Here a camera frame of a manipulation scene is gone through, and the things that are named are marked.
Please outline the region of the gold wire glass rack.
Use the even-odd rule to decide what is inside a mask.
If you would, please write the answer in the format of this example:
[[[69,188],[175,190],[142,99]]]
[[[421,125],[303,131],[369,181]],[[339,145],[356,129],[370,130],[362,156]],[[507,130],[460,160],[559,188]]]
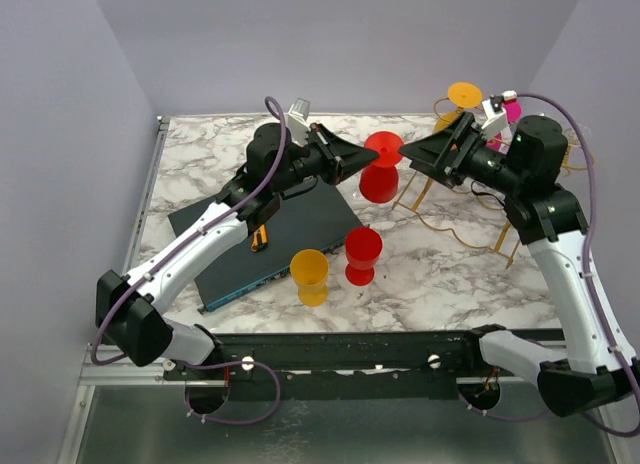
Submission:
[[[449,102],[439,105],[439,111],[446,113],[455,108]],[[482,106],[480,111],[471,111],[477,117],[484,117]],[[586,165],[581,156],[580,148],[570,148],[565,153],[561,167],[561,178],[568,178],[586,171]],[[490,191],[479,183],[467,181],[460,188],[449,192],[431,178],[422,179],[417,171],[400,191],[393,203],[392,209],[409,211],[430,231],[446,233],[462,246],[474,251],[487,251],[505,261],[505,268],[509,269],[520,248],[520,241],[512,225],[504,218],[500,202],[504,197]],[[436,204],[461,210],[453,216],[437,217]]]

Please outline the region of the red plastic wine glass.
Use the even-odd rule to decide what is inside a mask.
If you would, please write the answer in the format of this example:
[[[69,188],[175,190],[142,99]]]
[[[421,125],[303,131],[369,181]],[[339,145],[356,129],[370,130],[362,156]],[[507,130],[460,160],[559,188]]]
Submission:
[[[369,227],[352,230],[345,241],[346,279],[355,286],[366,286],[375,277],[374,266],[383,250],[381,236]]]

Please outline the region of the yellow plastic wine glass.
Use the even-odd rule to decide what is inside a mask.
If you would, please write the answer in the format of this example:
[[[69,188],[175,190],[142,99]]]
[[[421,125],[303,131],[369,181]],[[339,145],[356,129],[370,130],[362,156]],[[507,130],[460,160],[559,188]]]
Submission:
[[[299,300],[308,307],[322,305],[328,297],[329,262],[314,249],[298,252],[291,260],[290,274],[298,288]]]

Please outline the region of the clear wine glass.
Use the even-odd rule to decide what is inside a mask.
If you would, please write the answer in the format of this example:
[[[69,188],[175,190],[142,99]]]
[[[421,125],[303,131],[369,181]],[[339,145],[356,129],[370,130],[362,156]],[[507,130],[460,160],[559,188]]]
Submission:
[[[563,135],[566,137],[570,148],[580,148],[582,141],[589,143],[592,137],[590,129],[583,125],[579,125],[578,129],[567,127],[563,130]]]
[[[363,194],[361,193],[359,186],[356,186],[351,192],[351,198],[353,200],[362,201],[364,199]]]

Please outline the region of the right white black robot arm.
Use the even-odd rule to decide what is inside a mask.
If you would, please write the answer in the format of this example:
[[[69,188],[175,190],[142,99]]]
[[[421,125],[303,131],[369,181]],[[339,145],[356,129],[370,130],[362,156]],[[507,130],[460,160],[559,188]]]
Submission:
[[[589,226],[579,201],[557,181],[568,147],[555,120],[529,115],[509,149],[489,148],[473,114],[400,147],[413,169],[448,187],[471,179],[504,196],[507,220],[537,263],[560,320],[556,351],[499,325],[467,332],[460,363],[480,376],[493,367],[534,385],[559,417],[620,401],[639,388],[639,358],[619,330],[584,245]]]

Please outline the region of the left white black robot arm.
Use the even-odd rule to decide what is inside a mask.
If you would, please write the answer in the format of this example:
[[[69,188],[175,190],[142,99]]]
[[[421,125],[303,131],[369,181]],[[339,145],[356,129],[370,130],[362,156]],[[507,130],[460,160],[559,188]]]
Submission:
[[[97,283],[96,338],[108,339],[139,367],[158,358],[187,363],[201,379],[222,364],[215,338],[198,325],[165,317],[182,290],[229,249],[248,239],[280,208],[282,196],[319,178],[336,186],[378,158],[314,124],[303,146],[293,143],[284,123],[260,126],[246,148],[246,161],[214,196],[206,211],[155,257]]]

